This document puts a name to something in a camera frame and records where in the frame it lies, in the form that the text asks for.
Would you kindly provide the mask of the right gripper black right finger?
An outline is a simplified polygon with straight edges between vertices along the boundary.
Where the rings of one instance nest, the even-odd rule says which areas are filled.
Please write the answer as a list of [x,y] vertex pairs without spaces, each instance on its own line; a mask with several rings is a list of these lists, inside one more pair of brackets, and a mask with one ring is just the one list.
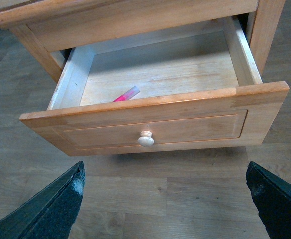
[[291,239],[291,184],[251,161],[246,183],[271,239]]

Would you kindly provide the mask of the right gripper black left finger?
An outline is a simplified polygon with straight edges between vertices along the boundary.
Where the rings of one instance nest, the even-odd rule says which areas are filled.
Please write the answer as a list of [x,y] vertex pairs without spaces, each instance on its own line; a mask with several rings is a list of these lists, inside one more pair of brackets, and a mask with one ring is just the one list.
[[22,206],[0,220],[0,239],[66,239],[84,195],[79,161]]

